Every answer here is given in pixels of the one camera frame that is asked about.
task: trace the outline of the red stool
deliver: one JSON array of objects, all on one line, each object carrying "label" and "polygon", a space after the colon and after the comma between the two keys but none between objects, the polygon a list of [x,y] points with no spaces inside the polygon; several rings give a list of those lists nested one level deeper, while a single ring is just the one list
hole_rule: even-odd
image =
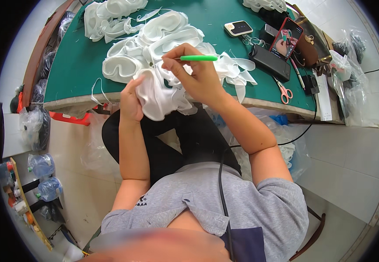
[{"label": "red stool", "polygon": [[[103,109],[107,105],[108,104],[105,103],[105,104],[103,104],[103,107],[100,106],[100,109],[99,109],[99,106],[96,106],[93,109],[98,109],[98,110],[102,110],[103,111]],[[66,115],[66,114],[50,112],[50,117],[52,119],[54,119],[54,120],[68,122],[68,123],[73,123],[73,124],[83,124],[85,126],[90,125],[90,122],[87,121],[87,119],[89,118],[89,113],[86,113],[85,116],[82,119],[78,119],[78,118],[75,118],[75,117],[70,117],[69,115],[66,115],[68,117],[64,117],[63,115]]]}]

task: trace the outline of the scissors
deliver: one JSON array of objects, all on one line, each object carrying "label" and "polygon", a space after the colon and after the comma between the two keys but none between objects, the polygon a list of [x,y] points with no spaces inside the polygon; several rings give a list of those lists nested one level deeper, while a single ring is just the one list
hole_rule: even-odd
[{"label": "scissors", "polygon": [[283,104],[288,104],[288,99],[293,98],[293,93],[290,89],[286,89],[280,81],[278,81],[275,77],[272,77],[275,82],[277,83],[278,87],[280,88],[281,91],[281,102]]}]

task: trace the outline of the pen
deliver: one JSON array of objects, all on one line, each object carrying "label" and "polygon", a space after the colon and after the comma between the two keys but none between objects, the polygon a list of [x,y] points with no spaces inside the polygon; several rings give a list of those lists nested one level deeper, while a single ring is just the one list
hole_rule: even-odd
[{"label": "pen", "polygon": [[296,66],[296,64],[294,63],[294,61],[293,61],[293,59],[291,57],[290,57],[290,61],[291,61],[291,64],[293,65],[293,67],[294,67],[294,71],[296,72],[298,79],[300,80],[300,84],[301,84],[303,90],[306,90],[306,88],[304,87],[303,79],[301,78],[300,73],[299,73],[299,71],[297,69],[297,66]]},{"label": "pen", "polygon": [[217,61],[214,55],[183,55],[179,59],[181,61]]}]

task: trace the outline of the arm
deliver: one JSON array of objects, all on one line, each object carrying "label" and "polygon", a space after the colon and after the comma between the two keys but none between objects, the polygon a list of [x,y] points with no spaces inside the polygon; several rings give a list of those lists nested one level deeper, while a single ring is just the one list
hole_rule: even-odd
[{"label": "arm", "polygon": [[277,177],[292,181],[271,130],[229,94],[213,107],[229,127],[242,148],[249,154],[252,181]]},{"label": "arm", "polygon": [[[292,181],[274,135],[265,124],[224,91],[213,62],[175,59],[181,55],[202,54],[191,45],[182,44],[163,56],[162,67],[171,71],[194,99],[212,107],[222,116],[237,141],[249,154],[255,186],[272,177]],[[192,67],[191,76],[184,70],[183,64]]]},{"label": "arm", "polygon": [[122,183],[112,211],[132,209],[150,188],[150,167],[140,120],[143,112],[135,95],[135,87],[143,78],[131,80],[121,92],[119,117],[119,170]]}]

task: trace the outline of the gray t-shirt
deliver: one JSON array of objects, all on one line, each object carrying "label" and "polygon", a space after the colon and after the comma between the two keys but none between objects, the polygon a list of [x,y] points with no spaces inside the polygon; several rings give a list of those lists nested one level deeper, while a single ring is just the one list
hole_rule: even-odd
[{"label": "gray t-shirt", "polygon": [[269,178],[256,187],[224,165],[224,216],[218,187],[219,163],[186,165],[157,181],[131,210],[115,210],[102,221],[102,234],[128,228],[167,227],[189,208],[205,231],[222,236],[232,229],[261,227],[267,262],[288,261],[300,247],[309,225],[306,202],[296,184]]}]

